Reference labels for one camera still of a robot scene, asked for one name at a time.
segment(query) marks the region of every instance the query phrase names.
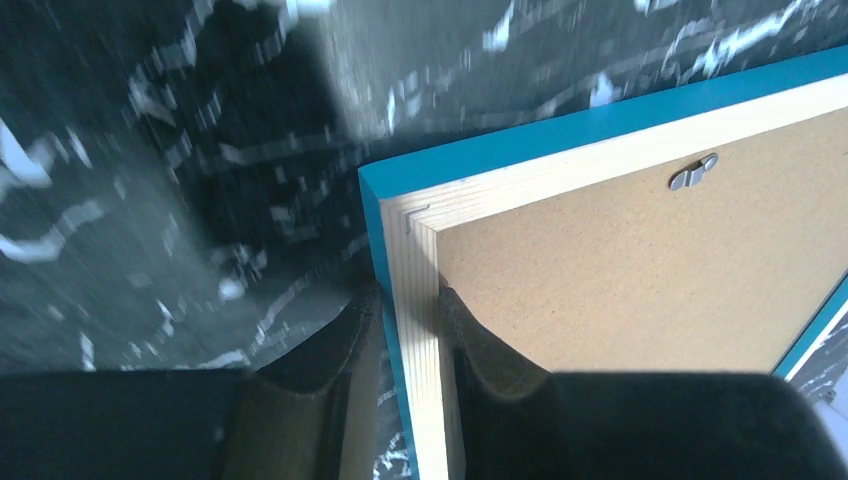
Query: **plywood edge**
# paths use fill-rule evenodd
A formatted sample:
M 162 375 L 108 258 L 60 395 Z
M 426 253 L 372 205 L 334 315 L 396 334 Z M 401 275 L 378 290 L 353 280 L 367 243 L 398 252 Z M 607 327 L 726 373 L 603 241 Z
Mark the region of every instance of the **plywood edge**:
M 395 317 L 394 294 L 392 293 L 386 238 L 383 232 L 382 211 L 371 183 L 361 170 L 359 171 L 359 183 L 365 224 L 368 229 L 368 243 L 374 265 L 374 274 L 384 295 L 382 323 L 386 336 L 386 351 L 391 364 L 392 377 L 395 382 L 398 415 L 400 417 L 402 433 L 406 441 L 407 466 L 412 472 L 413 478 L 417 479 L 420 478 L 418 475 L 418 456 L 415 448 L 415 437 L 412 433 L 412 418 L 409 412 L 410 402 L 406 388 L 407 381 L 403 373 L 403 359 L 398 336 L 397 319 Z
M 845 107 L 848 74 L 385 201 L 438 232 Z
M 458 406 L 436 333 L 438 232 L 845 108 L 846 93 L 848 74 L 379 200 L 420 477 L 464 470 L 443 413 Z
M 449 421 L 458 418 L 456 382 L 436 318 L 436 232 L 417 221 L 426 206 L 398 210 L 380 202 L 380 210 L 419 475 L 462 478 L 462 429 Z

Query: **turquoise frame edge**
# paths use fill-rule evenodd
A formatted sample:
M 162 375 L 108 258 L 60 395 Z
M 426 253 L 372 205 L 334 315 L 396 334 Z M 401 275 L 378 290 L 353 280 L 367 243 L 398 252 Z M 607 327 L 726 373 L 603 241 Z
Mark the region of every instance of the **turquoise frame edge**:
M 415 442 L 401 364 L 380 201 L 553 153 L 729 107 L 848 73 L 848 46 L 824 50 L 603 107 L 500 130 L 382 160 L 359 169 L 374 271 L 384 293 L 384 329 L 396 384 L 409 467 L 418 479 Z M 785 377 L 827 325 L 843 282 L 775 368 Z

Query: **wooden frame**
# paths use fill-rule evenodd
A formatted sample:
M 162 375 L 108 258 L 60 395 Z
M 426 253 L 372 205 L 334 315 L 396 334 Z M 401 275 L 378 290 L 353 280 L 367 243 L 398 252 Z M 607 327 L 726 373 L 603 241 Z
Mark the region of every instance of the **wooden frame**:
M 848 47 L 840 47 L 361 168 L 413 471 L 425 480 L 464 472 L 435 318 L 438 232 L 845 107 Z M 776 371 L 788 374 L 826 323 L 813 322 Z

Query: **white veining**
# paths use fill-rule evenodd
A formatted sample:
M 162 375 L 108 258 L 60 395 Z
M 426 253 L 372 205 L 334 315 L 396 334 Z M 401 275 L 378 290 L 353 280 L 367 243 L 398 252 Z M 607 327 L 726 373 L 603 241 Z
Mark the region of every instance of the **white veining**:
M 195 0 L 191 11 L 186 15 L 183 39 L 177 45 L 165 47 L 159 52 L 160 57 L 169 60 L 164 69 L 194 66 L 197 61 L 195 42 L 206 20 L 214 13 L 215 2 L 216 0 Z
M 134 342 L 130 342 L 130 349 L 136 357 L 141 358 L 141 349 Z
M 80 332 L 80 349 L 82 350 L 82 369 L 85 372 L 93 372 L 94 368 L 94 344 Z
M 701 33 L 706 33 L 713 28 L 713 22 L 708 18 L 702 18 L 700 20 L 693 20 L 691 22 L 687 22 L 686 25 L 677 32 L 677 36 L 674 38 L 674 41 L 671 42 L 671 46 L 668 47 L 668 50 L 665 52 L 665 58 L 663 59 L 662 70 L 665 70 L 666 64 L 668 60 L 677 52 L 677 47 L 680 45 L 680 42 L 688 37 L 693 35 L 698 35 Z
M 251 255 L 251 249 L 247 245 L 235 243 L 219 247 L 212 252 L 211 261 L 216 266 L 221 266 L 228 260 L 236 260 L 239 263 L 247 262 Z
M 71 156 L 68 154 L 68 149 L 62 145 L 62 142 L 60 142 L 55 135 L 50 135 L 50 137 L 53 139 L 53 147 L 56 148 L 56 152 L 62 157 L 62 160 L 64 160 L 65 163 L 68 163 L 68 160 L 71 159 Z
M 86 223 L 102 218 L 106 212 L 106 208 L 97 200 L 74 205 L 65 210 L 59 221 L 38 240 L 12 240 L 0 235 L 0 251 L 10 260 L 20 263 L 56 260 L 68 238 Z
M 837 329 L 834 329 L 832 332 L 830 332 L 829 334 L 827 334 L 827 336 L 824 338 L 824 340 L 822 340 L 821 342 L 819 342 L 819 344 L 818 344 L 818 346 L 817 346 L 816 348 L 821 347 L 822 345 L 824 345 L 824 343 L 825 343 L 825 342 L 827 342 L 828 340 L 830 340 L 831 338 L 833 338 L 835 335 L 839 334 L 840 332 L 842 332 L 842 331 L 843 331 L 843 330 L 845 330 L 846 328 L 848 328 L 848 323 L 846 323 L 846 324 L 844 324 L 844 325 L 841 325 L 841 326 L 840 326 L 839 328 L 837 328 Z
M 224 368 L 238 365 L 250 365 L 250 359 L 242 350 L 222 353 L 208 362 L 201 363 L 197 368 Z
M 320 15 L 330 11 L 335 0 L 276 0 L 276 3 L 285 3 L 294 17 Z
M 162 231 L 162 245 L 169 257 L 174 256 L 174 248 L 180 238 L 180 226 L 177 224 L 174 215 L 168 214 L 168 225 Z
M 236 300 L 244 296 L 245 285 L 243 281 L 232 278 L 224 278 L 218 283 L 218 299 L 221 302 Z
M 813 386 L 814 384 L 818 383 L 819 381 L 821 381 L 822 379 L 824 379 L 825 377 L 827 377 L 828 375 L 830 375 L 831 373 L 836 371 L 836 369 L 839 366 L 840 366 L 839 362 L 828 365 L 821 373 L 819 373 L 815 377 L 811 378 L 810 380 L 807 380 L 806 382 L 804 382 L 803 385 L 797 386 L 798 390 L 804 390 L 806 388 Z
M 74 153 L 77 154 L 77 158 L 80 159 L 83 165 L 88 168 L 92 168 L 91 159 L 88 158 L 88 152 L 80 141 L 79 136 L 77 136 L 76 132 L 70 128 L 66 128 L 65 130 L 68 132 L 68 137 L 71 139 L 71 148 L 74 150 Z
M 403 438 L 403 434 L 401 432 L 396 433 L 391 440 L 389 440 L 389 445 L 386 448 L 386 451 L 377 456 L 377 459 L 374 460 L 374 469 L 373 469 L 373 478 L 374 480 L 380 480 L 380 467 L 382 466 L 387 472 L 392 471 L 392 467 L 394 467 L 393 462 L 403 462 L 401 466 L 401 471 L 396 474 L 401 478 L 409 478 L 412 477 L 412 471 L 409 468 L 409 452 L 407 449 L 397 449 L 397 444 L 400 442 L 401 438 Z
M 247 10 L 256 10 L 260 3 L 266 3 L 265 0 L 233 0 L 236 5 L 241 5 Z
M 188 132 L 183 132 L 180 134 L 180 138 L 171 145 L 167 151 L 165 151 L 165 160 L 168 161 L 168 166 L 172 169 L 175 169 L 183 164 L 186 158 L 188 158 L 192 152 L 194 151 L 194 144 L 191 143 L 191 139 L 188 136 Z
M 421 110 L 421 94 L 417 93 L 406 101 L 406 116 L 412 118 Z
M 804 27 L 801 30 L 798 30 L 798 33 L 796 33 L 795 37 L 792 38 L 792 43 L 800 42 L 801 39 L 804 38 L 804 35 L 806 35 L 806 34 L 807 34 L 807 27 Z
M 598 82 L 589 94 L 589 107 L 600 107 L 616 100 L 617 89 L 605 72 L 598 74 Z
M 3 119 L 0 119 L 0 160 L 20 183 L 37 188 L 52 185 L 49 172 L 54 156 L 55 151 L 45 138 L 35 141 L 28 150 L 24 150 Z
M 821 2 L 822 0 L 794 0 L 785 9 L 768 15 L 752 27 L 736 29 L 721 41 L 714 41 L 706 52 L 698 55 L 695 63 L 681 76 L 680 81 L 685 83 L 698 72 L 707 77 L 716 75 L 737 54 L 748 50 L 763 39 L 777 35 L 796 13 L 806 13 L 818 7 Z
M 249 352 L 251 354 L 255 354 L 262 348 L 269 346 L 265 343 L 268 339 L 268 331 L 274 326 L 280 312 L 282 312 L 295 299 L 297 294 L 311 286 L 332 268 L 337 267 L 339 260 L 346 261 L 350 259 L 367 245 L 368 236 L 367 234 L 363 234 L 351 241 L 347 247 L 339 252 L 338 258 L 330 259 L 327 262 L 316 266 L 305 275 L 295 280 L 285 292 L 271 303 L 268 310 L 265 312 L 265 316 L 260 319 L 259 324 L 256 326 L 256 336 L 253 339 Z
M 678 2 L 680 0 L 633 0 L 633 6 L 636 11 L 648 16 L 651 12 L 668 8 Z
M 395 101 L 395 89 L 392 87 L 389 89 L 389 101 L 386 103 L 386 124 L 389 128 L 389 133 L 395 131 L 395 112 L 397 110 L 397 103 Z
M 160 102 L 153 99 L 153 85 L 147 78 L 143 76 L 130 77 L 129 79 L 129 95 L 130 107 L 133 109 L 134 115 L 130 123 L 134 122 L 141 115 L 150 115 L 174 127 L 176 121 L 169 109 Z
M 274 167 L 274 177 L 280 185 L 285 185 L 286 182 L 288 182 L 288 179 L 286 179 L 286 171 L 283 167 Z
M 397 396 L 397 389 L 395 387 L 392 387 L 391 390 L 384 392 L 382 395 L 377 397 L 377 406 L 379 407 L 387 400 L 394 398 L 395 396 Z
M 171 314 L 171 311 L 168 309 L 168 307 L 166 307 L 165 304 L 162 303 L 162 301 L 159 300 L 158 298 L 156 299 L 156 305 L 159 306 L 159 313 L 162 314 L 162 319 L 163 319 L 162 331 L 165 332 L 165 335 L 167 335 L 169 337 L 173 337 L 174 336 L 174 325 L 171 322 L 174 321 L 174 315 Z
M 65 319 L 65 315 L 56 307 L 56 305 L 47 305 L 47 314 L 57 322 L 61 322 Z
M 219 143 L 218 148 L 221 149 L 221 157 L 236 165 L 245 165 L 246 162 L 244 160 L 244 156 L 242 155 L 241 150 L 237 149 L 232 145 L 227 145 L 226 143 Z
M 487 52 L 503 52 L 509 44 L 509 25 L 515 14 L 515 0 L 509 6 L 495 28 L 483 33 L 483 50 Z
M 209 102 L 195 115 L 196 121 L 200 124 L 201 130 L 209 130 L 217 125 L 222 112 L 223 107 L 221 106 L 221 99 L 218 91 L 216 90 L 212 93 L 212 98 Z
M 118 194 L 118 197 L 121 200 L 127 199 L 127 185 L 124 183 L 123 179 L 116 177 L 115 180 L 112 181 L 112 186 L 115 187 L 115 193 Z

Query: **dark marble surface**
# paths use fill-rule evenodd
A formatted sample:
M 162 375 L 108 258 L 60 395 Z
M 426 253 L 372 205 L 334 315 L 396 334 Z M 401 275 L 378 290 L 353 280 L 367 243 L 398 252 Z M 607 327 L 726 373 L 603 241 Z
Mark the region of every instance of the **dark marble surface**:
M 842 45 L 848 1 L 21 0 L 0 25 L 28 154 L 3 143 L 0 373 L 259 368 L 372 275 L 357 166 Z M 375 478 L 408 476 L 381 388 Z
M 825 336 L 790 383 L 811 403 L 826 399 L 848 369 L 848 316 Z

